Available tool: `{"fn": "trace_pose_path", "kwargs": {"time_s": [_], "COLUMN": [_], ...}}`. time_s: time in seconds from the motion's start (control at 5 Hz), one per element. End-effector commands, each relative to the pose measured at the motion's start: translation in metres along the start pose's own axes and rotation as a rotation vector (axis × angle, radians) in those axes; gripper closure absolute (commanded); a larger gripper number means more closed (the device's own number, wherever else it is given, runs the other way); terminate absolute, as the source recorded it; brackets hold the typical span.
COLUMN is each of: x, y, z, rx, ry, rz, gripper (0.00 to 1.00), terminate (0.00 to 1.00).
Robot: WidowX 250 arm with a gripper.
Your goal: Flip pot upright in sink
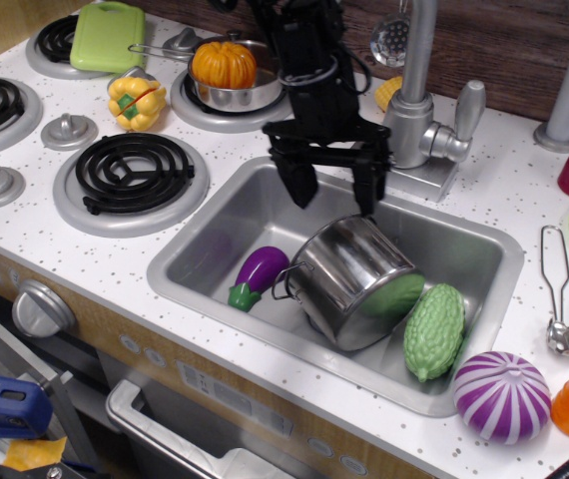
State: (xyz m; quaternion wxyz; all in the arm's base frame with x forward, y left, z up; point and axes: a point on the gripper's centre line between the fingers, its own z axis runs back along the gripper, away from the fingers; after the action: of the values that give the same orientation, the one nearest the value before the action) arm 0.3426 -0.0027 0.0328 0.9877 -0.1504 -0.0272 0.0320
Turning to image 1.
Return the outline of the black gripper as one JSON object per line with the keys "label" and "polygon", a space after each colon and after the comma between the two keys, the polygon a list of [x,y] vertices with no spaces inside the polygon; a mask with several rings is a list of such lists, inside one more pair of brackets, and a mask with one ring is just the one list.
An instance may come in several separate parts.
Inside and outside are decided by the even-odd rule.
{"label": "black gripper", "polygon": [[306,209],[317,193],[313,164],[351,169],[362,216],[383,198],[389,171],[387,127],[359,114],[360,91],[351,74],[282,78],[292,118],[269,122],[263,132],[271,158],[292,201]]}

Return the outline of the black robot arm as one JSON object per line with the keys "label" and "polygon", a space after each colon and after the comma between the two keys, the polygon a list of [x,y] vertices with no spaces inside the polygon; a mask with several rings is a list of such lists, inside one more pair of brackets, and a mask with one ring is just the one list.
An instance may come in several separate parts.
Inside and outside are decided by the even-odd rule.
{"label": "black robot arm", "polygon": [[253,1],[250,4],[271,53],[293,117],[263,131],[270,156],[293,202],[308,206],[317,192],[318,166],[347,168],[361,214],[372,215],[390,169],[388,127],[364,119],[353,64],[343,44],[342,8],[336,1]]}

